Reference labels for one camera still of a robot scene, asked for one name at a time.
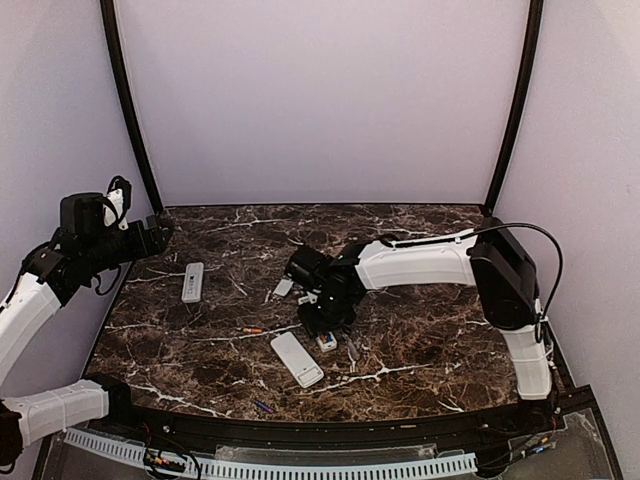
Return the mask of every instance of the marble table surface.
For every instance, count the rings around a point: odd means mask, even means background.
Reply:
[[[351,339],[321,353],[296,317],[294,290],[272,295],[301,243],[335,255],[384,233],[417,238],[474,227],[476,207],[277,205],[178,207],[163,255],[136,263],[107,319],[89,373],[125,380],[134,402],[205,416],[271,421],[376,421],[472,411],[517,400],[502,336],[474,287],[371,292]],[[185,266],[203,262],[202,301],[181,301]],[[263,330],[243,334],[242,328]],[[302,389],[270,346],[291,331],[325,372]],[[256,407],[259,400],[274,413]]]

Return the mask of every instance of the white remote control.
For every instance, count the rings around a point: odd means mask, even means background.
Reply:
[[[184,275],[182,286],[182,301],[184,303],[196,303],[202,295],[202,277],[204,275],[204,263],[190,263]]]
[[[271,346],[302,388],[310,387],[324,377],[324,372],[293,333],[274,338]]]

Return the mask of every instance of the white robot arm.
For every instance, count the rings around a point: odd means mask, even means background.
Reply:
[[[544,400],[551,392],[552,376],[538,333],[545,315],[535,264],[507,227],[489,218],[479,231],[348,245],[335,259],[302,246],[285,274],[318,298],[299,307],[300,320],[310,335],[317,335],[351,324],[353,307],[369,290],[430,283],[476,285],[486,319],[509,348],[520,397]]]
[[[147,219],[148,229],[141,221],[128,224],[130,193],[129,182],[115,177],[106,197],[83,193],[62,200],[60,228],[27,255],[0,303],[0,386],[33,336],[81,286],[90,287],[104,270],[164,251],[171,227],[158,225],[155,216]],[[96,288],[96,293],[108,291]],[[127,398],[127,388],[98,375],[28,397],[0,399],[0,466],[12,464],[42,437],[106,416],[110,404]]]

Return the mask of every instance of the white curved wall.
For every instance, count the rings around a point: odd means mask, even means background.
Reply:
[[[637,1],[546,2],[497,208],[502,220],[537,223],[563,246],[551,321],[576,383],[593,386],[630,480],[640,479],[639,24]],[[553,247],[522,237],[548,291]]]
[[[151,213],[118,103],[99,2],[2,2],[0,118],[4,297],[24,255],[59,225],[64,196],[104,192],[121,174],[134,188],[130,218]],[[30,395],[78,380],[111,299],[82,288],[27,346],[0,395]],[[38,444],[28,448],[7,478],[30,479],[37,453]]]
[[[528,3],[118,1],[163,201],[481,203]]]

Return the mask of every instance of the black frame pole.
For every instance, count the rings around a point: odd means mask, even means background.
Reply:
[[[533,61],[536,56],[536,47],[538,44],[538,35],[540,33],[540,23],[542,21],[542,5],[543,0],[531,0],[529,4],[529,18],[527,19],[527,31],[524,37],[524,46],[522,48],[522,58],[520,59],[520,69],[518,70],[518,79],[516,81],[516,89],[513,94],[511,103],[511,111],[507,120],[507,128],[502,139],[502,146],[498,154],[498,161],[493,172],[491,185],[487,193],[487,198],[482,206],[482,213],[492,215],[493,210],[498,202],[500,190],[504,183],[509,161],[513,153],[513,147],[518,136],[518,128],[524,111],[525,100],[527,99],[527,91],[529,90],[529,81],[531,80],[531,72],[533,70]]]
[[[124,56],[122,55],[122,45],[120,44],[120,34],[118,33],[118,20],[116,10],[113,3],[114,0],[100,0],[100,8],[102,10],[102,23],[104,25],[104,34],[107,39],[107,47],[109,49],[109,58],[111,59],[111,69],[113,70],[113,78],[116,82],[118,97],[120,98],[120,107],[124,121],[129,132],[129,140],[133,147],[133,153],[138,163],[138,169],[142,176],[142,182],[149,196],[151,207],[155,213],[161,213],[164,210],[160,192],[156,180],[153,177],[149,156],[144,147],[142,140],[142,132],[138,124],[138,117],[133,105],[131,89],[127,79],[127,71],[124,65]]]

